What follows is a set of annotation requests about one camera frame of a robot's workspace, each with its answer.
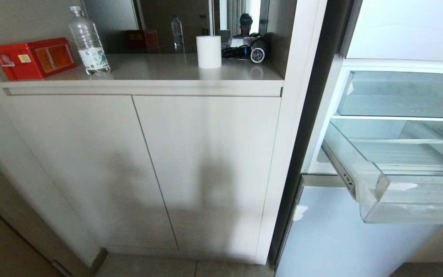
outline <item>freezer compartment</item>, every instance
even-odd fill
[[[352,71],[337,112],[443,118],[443,74]]]
[[[332,119],[322,147],[365,222],[443,224],[443,121]]]

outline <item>cabinet shelf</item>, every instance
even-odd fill
[[[83,65],[44,79],[0,82],[2,88],[25,87],[282,87],[283,78],[269,62],[223,59],[222,67],[197,66],[196,54],[107,55],[111,74],[91,77]]]

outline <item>white sticker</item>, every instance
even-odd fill
[[[7,55],[5,55],[5,54],[0,55],[0,58],[1,58],[1,62],[2,62],[1,63],[2,67],[14,67],[15,66],[15,63],[12,62],[11,59]]]
[[[295,212],[293,213],[293,221],[297,221],[302,219],[302,217],[304,217],[304,212],[306,210],[308,210],[309,207],[307,206],[302,206],[302,205],[297,205],[297,207],[295,207]]]
[[[86,50],[79,50],[83,65],[88,70],[98,70],[109,66],[105,53],[100,47],[90,48]]]

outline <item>tile floor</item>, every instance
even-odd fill
[[[273,277],[269,266],[109,254],[97,277]]]
[[[109,254],[97,277],[273,277],[273,275],[273,269],[269,266]],[[405,263],[390,277],[443,277],[443,263]]]

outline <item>label on red box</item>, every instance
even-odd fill
[[[35,53],[46,73],[58,70],[73,63],[71,53],[66,44],[39,48],[35,50]]]
[[[20,62],[22,63],[31,63],[32,60],[30,60],[29,55],[18,55],[18,58],[20,59]]]

